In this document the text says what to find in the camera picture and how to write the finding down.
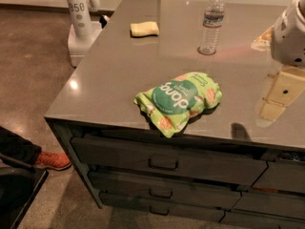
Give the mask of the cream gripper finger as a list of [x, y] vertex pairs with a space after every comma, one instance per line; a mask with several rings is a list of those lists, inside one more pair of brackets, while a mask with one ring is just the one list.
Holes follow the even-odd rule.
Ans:
[[259, 115], [267, 120], [277, 120], [284, 111], [305, 92], [305, 70], [288, 66], [275, 76], [271, 88], [263, 98]]

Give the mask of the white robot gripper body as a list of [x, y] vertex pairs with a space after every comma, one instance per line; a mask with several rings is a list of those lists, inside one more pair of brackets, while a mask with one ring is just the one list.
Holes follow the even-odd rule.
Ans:
[[305, 67], [305, 0], [292, 0], [276, 19], [271, 55], [284, 65]]

